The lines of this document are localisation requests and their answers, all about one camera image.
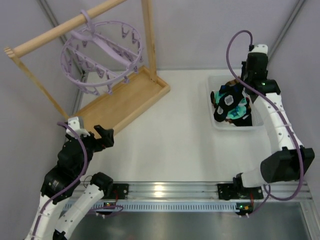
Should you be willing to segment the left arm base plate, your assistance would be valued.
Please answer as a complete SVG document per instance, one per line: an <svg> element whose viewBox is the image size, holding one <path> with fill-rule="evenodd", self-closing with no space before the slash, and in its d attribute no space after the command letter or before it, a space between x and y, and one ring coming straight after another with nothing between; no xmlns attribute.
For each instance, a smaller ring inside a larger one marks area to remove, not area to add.
<svg viewBox="0 0 320 240"><path fill-rule="evenodd" d="M109 198L114 200L125 200L129 193L129 186L130 185L127 183L114 183Z"/></svg>

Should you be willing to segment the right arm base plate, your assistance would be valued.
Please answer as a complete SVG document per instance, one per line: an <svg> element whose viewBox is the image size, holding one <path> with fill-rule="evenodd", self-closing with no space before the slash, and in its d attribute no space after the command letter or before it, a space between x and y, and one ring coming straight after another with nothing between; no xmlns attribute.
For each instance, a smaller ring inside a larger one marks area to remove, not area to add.
<svg viewBox="0 0 320 240"><path fill-rule="evenodd" d="M262 200L264 198L261 187L245 188L234 183L217 184L218 198L220 200Z"/></svg>

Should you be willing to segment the mint green sock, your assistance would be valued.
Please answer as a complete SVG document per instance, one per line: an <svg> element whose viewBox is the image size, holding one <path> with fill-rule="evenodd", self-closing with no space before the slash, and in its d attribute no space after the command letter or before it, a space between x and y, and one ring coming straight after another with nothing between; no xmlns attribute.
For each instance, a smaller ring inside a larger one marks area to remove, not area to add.
<svg viewBox="0 0 320 240"><path fill-rule="evenodd" d="M219 91L217 92L212 92L211 96L212 96L212 104L214 107L214 110L217 108L218 103L219 103L219 99L223 96L223 93L219 93ZM228 113L228 116L232 119L239 119L239 118L243 118L246 115L249 115L251 113L250 110L250 99L244 95L244 99L241 100L241 102L238 104L238 106L236 106L235 108L231 109Z"/></svg>

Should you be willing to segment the purple round clip hanger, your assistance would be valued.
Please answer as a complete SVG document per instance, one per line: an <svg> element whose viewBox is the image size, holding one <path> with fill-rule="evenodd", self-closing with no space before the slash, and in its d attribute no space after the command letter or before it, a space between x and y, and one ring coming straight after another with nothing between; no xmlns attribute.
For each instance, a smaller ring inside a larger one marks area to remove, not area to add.
<svg viewBox="0 0 320 240"><path fill-rule="evenodd" d="M60 54L66 78L85 94L112 94L118 83L128 83L143 62L143 40L132 25L117 20L93 21L81 11L85 24L70 31Z"/></svg>

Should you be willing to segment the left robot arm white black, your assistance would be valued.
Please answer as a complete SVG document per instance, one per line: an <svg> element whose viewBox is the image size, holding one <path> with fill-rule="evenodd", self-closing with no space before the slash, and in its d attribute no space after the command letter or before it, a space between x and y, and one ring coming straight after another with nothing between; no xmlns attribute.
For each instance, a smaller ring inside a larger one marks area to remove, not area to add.
<svg viewBox="0 0 320 240"><path fill-rule="evenodd" d="M101 152L114 145L114 130L95 125L100 135L81 128L80 123L71 126L67 122L57 125L66 129L67 141L57 155L57 164L44 177L40 190L39 206L32 226L26 236L27 240L68 240L77 225L93 205L113 188L113 179L98 172L94 174L87 188L77 201L63 212L73 192L86 173L94 153Z"/></svg>

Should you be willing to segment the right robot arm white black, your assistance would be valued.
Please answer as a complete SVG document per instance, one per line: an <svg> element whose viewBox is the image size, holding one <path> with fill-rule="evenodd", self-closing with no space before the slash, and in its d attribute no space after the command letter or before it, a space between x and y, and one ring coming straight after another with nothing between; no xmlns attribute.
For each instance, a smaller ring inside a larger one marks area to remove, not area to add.
<svg viewBox="0 0 320 240"><path fill-rule="evenodd" d="M297 138L287 117L281 90L277 82L268 79L268 56L265 52L250 51L242 62L241 80L249 88L269 138L271 155L253 170L239 173L236 177L244 188L298 181L302 187L304 175L315 158L314 150L306 148Z"/></svg>

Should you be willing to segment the black sport sock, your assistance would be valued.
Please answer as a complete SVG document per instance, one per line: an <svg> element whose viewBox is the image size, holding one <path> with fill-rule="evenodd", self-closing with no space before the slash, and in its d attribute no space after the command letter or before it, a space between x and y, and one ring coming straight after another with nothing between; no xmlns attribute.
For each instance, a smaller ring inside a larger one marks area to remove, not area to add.
<svg viewBox="0 0 320 240"><path fill-rule="evenodd" d="M230 107L222 108L221 106L218 105L214 111L213 117L219 123L223 121L227 121L227 122L232 121L232 119L228 116L230 110L231 110Z"/></svg>
<svg viewBox="0 0 320 240"><path fill-rule="evenodd" d="M244 86L241 83L235 85L222 85L219 93L223 96L218 101L218 108L223 112L234 109L245 98L243 95Z"/></svg>

